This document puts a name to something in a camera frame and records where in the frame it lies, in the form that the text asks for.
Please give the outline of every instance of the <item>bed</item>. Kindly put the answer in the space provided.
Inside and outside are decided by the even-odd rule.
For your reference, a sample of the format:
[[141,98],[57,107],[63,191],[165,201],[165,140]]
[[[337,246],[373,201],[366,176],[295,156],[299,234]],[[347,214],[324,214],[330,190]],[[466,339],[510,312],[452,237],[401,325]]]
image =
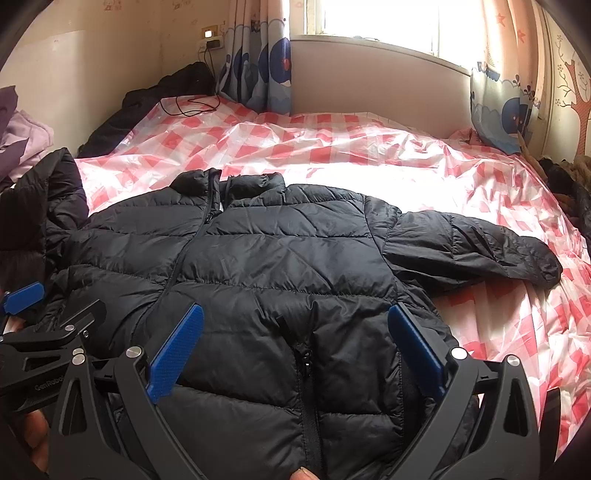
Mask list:
[[[191,99],[178,106],[194,109]],[[215,106],[218,98],[200,101]],[[461,213],[546,242],[564,267],[553,290],[487,281],[436,305],[474,357],[523,360],[538,421],[547,393],[560,388],[564,450],[591,407],[591,265],[585,240],[523,159],[469,130],[439,140],[369,113],[257,115],[224,99],[214,113],[164,109],[179,113],[174,98],[164,99],[112,154],[77,161],[91,212],[166,187],[186,170],[215,167],[222,178],[279,171],[287,184],[351,189],[402,211]]]

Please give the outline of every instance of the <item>blue gripper pad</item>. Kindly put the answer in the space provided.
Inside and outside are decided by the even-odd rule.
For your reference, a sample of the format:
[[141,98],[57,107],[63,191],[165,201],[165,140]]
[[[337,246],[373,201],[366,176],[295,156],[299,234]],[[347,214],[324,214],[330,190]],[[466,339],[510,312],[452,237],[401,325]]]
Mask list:
[[390,336],[413,373],[421,393],[439,401],[446,393],[444,366],[410,315],[412,314],[404,306],[396,304],[390,307]]
[[154,404],[170,395],[202,332],[203,309],[193,305],[150,363],[146,391]]
[[4,313],[9,315],[16,315],[42,300],[43,295],[45,295],[43,285],[39,282],[33,283],[28,287],[7,294],[4,297],[0,310],[4,310]]

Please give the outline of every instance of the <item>jacket zipper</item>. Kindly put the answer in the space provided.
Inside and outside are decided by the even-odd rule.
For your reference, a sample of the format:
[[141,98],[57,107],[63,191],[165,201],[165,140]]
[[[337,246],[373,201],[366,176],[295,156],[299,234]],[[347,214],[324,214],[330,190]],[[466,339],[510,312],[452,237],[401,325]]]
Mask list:
[[187,248],[189,248],[189,245],[191,243],[193,243],[194,240],[196,240],[197,238],[200,238],[205,233],[204,227],[209,222],[211,222],[212,219],[216,216],[215,212],[211,211],[212,206],[213,206],[213,192],[212,192],[212,190],[213,190],[213,174],[210,173],[209,177],[207,178],[207,207],[206,207],[205,212],[203,212],[203,220],[201,221],[201,225],[199,226],[199,229],[197,230],[195,235],[193,235],[193,238],[191,240],[189,240],[186,244],[184,244],[184,246],[182,247],[180,253],[177,256],[177,259],[174,262],[173,272],[171,273],[170,277],[168,278],[168,281],[166,282],[166,286],[164,287],[164,290],[162,291],[162,293],[160,294],[158,299],[154,302],[154,304],[148,310],[146,310],[144,312],[144,314],[139,318],[139,320],[135,324],[133,330],[131,331],[131,335],[129,337],[130,340],[134,339],[135,331],[142,325],[143,321],[150,316],[152,311],[154,311],[154,309],[160,304],[160,301],[166,296],[168,291],[174,285],[174,282],[176,281],[178,274],[181,270],[181,267],[183,265],[182,260],[184,260],[184,257],[187,253]]
[[318,411],[316,410],[316,396],[314,395],[314,357],[312,350],[306,344],[296,339],[283,316],[277,318],[277,325],[279,326],[281,336],[285,339],[295,356],[306,468],[322,480],[324,469],[322,464],[322,444],[320,443]]

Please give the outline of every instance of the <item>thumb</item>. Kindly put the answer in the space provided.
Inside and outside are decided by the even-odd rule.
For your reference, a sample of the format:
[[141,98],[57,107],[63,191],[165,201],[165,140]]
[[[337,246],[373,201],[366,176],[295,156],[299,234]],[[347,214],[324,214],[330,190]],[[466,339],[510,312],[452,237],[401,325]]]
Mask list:
[[290,477],[290,480],[318,480],[318,477],[302,467]]

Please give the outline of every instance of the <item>black puffer jacket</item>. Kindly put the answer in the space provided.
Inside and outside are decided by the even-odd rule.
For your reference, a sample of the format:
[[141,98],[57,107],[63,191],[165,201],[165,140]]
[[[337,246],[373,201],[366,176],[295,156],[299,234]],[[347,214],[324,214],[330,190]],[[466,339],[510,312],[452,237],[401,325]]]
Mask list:
[[160,407],[210,480],[287,480],[300,466],[381,478],[426,411],[388,334],[391,304],[453,346],[430,296],[485,276],[560,278],[542,242],[482,220],[219,174],[183,173],[56,237],[40,320],[60,326],[101,299],[91,350],[112,356],[202,305],[204,334]]

